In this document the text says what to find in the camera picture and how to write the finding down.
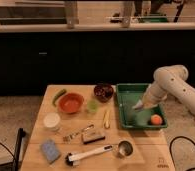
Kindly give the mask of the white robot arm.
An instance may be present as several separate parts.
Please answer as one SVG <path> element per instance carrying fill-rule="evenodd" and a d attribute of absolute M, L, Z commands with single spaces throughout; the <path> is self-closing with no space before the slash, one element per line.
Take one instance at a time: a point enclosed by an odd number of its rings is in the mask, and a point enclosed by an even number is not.
<path fill-rule="evenodd" d="M 154 81 L 148 85 L 142 98 L 133 106 L 133 109 L 155 107 L 170 93 L 195 116 L 195 88 L 186 82 L 188 76 L 189 72 L 184 65 L 156 69 L 153 74 Z"/>

